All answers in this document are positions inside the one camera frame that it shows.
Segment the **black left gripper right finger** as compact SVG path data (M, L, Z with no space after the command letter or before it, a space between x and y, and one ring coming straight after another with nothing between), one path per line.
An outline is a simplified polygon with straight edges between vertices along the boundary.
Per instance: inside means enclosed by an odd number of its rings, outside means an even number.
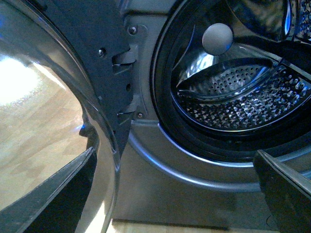
M311 181L258 150L253 165L260 189L281 233L311 231Z

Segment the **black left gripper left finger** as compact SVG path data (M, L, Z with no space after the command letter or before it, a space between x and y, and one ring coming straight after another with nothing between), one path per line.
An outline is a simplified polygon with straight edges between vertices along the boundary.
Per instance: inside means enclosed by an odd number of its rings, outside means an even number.
M89 148L0 212L2 233L73 233L92 185L97 157Z

